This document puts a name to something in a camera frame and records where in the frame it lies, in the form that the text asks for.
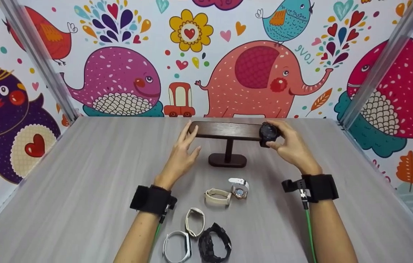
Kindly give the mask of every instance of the table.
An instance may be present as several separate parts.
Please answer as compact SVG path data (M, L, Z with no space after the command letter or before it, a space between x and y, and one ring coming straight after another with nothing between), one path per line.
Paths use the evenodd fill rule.
M79 118L1 212L0 262L112 262L136 215L129 209L134 190L149 185L161 171L186 121ZM335 204L359 261L412 263L412 214L340 127L329 119L288 122L302 133L324 171L333 174L340 195ZM207 227L217 222L225 228L233 244L230 263L311 262L298 194L284 193L280 184L298 179L298 170L273 150L246 141L235 141L233 149L247 157L245 168L214 168L207 163L208 155L223 152L225 141L197 138L196 145L203 147L198 162L173 189L179 201L161 229L151 262L164 262L163 240L171 231L184 230L190 207L205 212ZM231 177L250 182L248 199L233 200L227 210L206 207L205 190L227 190ZM197 242L192 245L188 262L198 263ZM180 256L178 247L169 252L171 257Z

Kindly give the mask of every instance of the cream watch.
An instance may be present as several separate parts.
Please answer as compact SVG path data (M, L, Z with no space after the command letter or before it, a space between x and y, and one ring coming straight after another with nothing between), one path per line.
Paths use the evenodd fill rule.
M203 226L202 229L200 230L199 233L195 233L193 232L189 226L188 226L188 217L190 217L190 215L192 213L197 213L200 214L203 218ZM196 207L192 207L190 208L190 210L188 210L187 216L185 217L185 230L187 230L187 233L192 237L192 238L197 238L198 236L200 236L203 233L203 230L205 230L205 213L203 213L203 211L201 211L200 209L196 208Z
M223 196L224 198L216 198L214 195ZM211 188L206 190L205 202L210 205L229 205L231 203L232 193L220 189Z

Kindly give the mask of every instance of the dark wooden stand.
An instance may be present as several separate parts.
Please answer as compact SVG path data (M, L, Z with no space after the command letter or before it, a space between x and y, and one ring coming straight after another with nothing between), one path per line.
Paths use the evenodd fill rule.
M195 125L198 125L196 135L198 138L226 140L225 153L212 153L208 157L208 163L214 167L245 167L247 158L243 155L233 154L234 140L260 141L260 124L195 121L190 125L190 132L193 131Z

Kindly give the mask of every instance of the cartoon elephant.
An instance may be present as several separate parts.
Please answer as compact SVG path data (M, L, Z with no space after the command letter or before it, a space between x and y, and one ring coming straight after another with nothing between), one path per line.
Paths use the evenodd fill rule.
M210 109L205 117L233 117L235 114L286 118L295 95L319 90L333 69L326 69L315 85L302 80L300 65L285 46L272 41L245 43L226 54L216 65L208 85Z

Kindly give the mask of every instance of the cartoon flower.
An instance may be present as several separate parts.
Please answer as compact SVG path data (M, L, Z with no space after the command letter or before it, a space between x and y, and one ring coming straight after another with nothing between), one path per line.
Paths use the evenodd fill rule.
M190 10L183 10L181 17L173 16L169 20L169 25L173 29L172 42L179 43L182 51L191 49L193 52L200 52L203 45L208 46L211 43L213 27L207 23L208 16L205 13L199 13L194 18Z

